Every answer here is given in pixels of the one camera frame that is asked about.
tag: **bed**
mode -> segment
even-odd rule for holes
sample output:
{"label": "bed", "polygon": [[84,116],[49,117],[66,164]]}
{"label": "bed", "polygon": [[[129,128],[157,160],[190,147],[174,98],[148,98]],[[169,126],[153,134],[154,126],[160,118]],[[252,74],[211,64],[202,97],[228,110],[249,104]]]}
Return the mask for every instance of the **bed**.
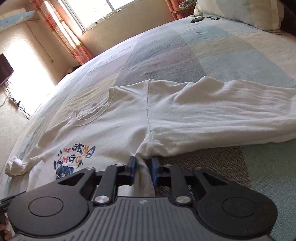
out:
{"label": "bed", "polygon": [[[112,86],[146,79],[196,82],[207,75],[221,81],[243,79],[296,88],[296,38],[275,35],[244,23],[183,18],[132,37],[67,75],[47,97],[15,143],[10,157],[22,159],[43,133],[74,109],[90,108]],[[267,195],[279,215],[271,236],[296,236],[296,140],[284,143],[197,150],[160,157],[162,164],[202,166]],[[0,198],[26,190],[28,173],[10,178],[1,172]],[[166,195],[166,189],[156,194]]]}

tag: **television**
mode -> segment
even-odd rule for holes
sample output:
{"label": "television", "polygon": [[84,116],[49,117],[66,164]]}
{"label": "television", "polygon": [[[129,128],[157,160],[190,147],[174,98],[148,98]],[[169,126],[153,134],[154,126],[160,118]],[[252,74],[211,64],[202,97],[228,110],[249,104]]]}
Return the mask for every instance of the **television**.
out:
{"label": "television", "polygon": [[0,54],[0,85],[2,85],[13,73],[13,68],[9,64],[4,54]]}

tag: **curtain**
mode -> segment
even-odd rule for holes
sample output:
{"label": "curtain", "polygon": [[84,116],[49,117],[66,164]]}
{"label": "curtain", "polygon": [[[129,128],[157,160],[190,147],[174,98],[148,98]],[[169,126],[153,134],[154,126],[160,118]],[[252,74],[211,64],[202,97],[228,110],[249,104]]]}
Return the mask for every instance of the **curtain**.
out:
{"label": "curtain", "polygon": [[172,13],[172,16],[174,18],[174,20],[177,19],[181,19],[181,18],[185,18],[188,17],[189,15],[191,15],[192,13],[188,12],[188,13],[182,13],[182,14],[176,14],[173,13],[173,11],[179,10],[179,4],[184,2],[185,0],[165,0],[168,8],[170,10],[170,12]]}
{"label": "curtain", "polygon": [[46,26],[79,64],[85,64],[93,58],[48,0],[29,1],[45,22]]}

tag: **printed graphic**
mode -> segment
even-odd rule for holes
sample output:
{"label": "printed graphic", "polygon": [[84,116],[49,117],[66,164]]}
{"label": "printed graphic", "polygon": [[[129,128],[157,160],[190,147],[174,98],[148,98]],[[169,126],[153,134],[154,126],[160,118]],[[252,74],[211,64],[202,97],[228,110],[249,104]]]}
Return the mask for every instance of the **printed graphic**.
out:
{"label": "printed graphic", "polygon": [[73,172],[74,172],[74,167],[60,166],[56,171],[57,179],[60,179],[64,176],[72,174]]}
{"label": "printed graphic", "polygon": [[76,143],[72,147],[62,148],[59,150],[57,157],[58,160],[54,160],[54,169],[57,174],[57,179],[67,176],[74,172],[74,167],[66,166],[65,163],[69,163],[73,166],[76,164],[76,169],[83,166],[83,160],[91,158],[96,150],[93,146],[89,148],[89,145],[83,145]]}

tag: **ribbed plastic surface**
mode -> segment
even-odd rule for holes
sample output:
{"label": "ribbed plastic surface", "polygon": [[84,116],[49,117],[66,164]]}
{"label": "ribbed plastic surface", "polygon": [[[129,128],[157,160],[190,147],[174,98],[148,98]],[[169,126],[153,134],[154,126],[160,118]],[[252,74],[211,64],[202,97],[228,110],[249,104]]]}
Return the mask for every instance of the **ribbed plastic surface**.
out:
{"label": "ribbed plastic surface", "polygon": [[[13,241],[37,238],[17,235]],[[97,207],[77,229],[47,241],[226,241],[205,229],[190,208],[178,207],[168,198],[119,197],[106,207]],[[256,241],[268,241],[258,238]]]}

